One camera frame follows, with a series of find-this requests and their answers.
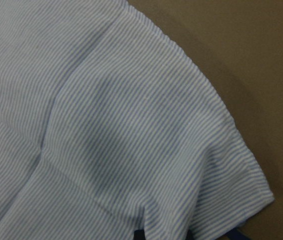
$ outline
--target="blue and white striped cloth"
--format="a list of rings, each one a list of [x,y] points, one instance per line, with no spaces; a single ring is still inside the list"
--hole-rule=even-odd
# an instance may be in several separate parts
[[[224,103],[124,0],[0,0],[0,240],[212,240],[273,201]]]

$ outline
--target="striped shirt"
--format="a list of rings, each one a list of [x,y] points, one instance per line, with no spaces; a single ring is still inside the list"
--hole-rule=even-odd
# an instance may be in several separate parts
[[[0,240],[213,240],[272,201],[209,80],[125,0],[0,0]]]

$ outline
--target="tan wall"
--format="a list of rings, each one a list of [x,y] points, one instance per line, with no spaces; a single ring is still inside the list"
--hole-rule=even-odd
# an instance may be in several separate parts
[[[129,0],[181,46],[226,103],[275,202],[242,230],[283,240],[283,0]]]

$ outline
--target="garment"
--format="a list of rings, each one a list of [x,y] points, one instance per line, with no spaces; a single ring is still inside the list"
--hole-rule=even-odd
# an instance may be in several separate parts
[[[123,0],[0,0],[0,240],[209,240],[273,201],[199,68]]]

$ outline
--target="fabric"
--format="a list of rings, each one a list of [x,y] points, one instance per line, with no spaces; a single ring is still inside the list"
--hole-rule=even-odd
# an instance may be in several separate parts
[[[207,78],[123,0],[0,0],[0,240],[216,239],[273,201]]]

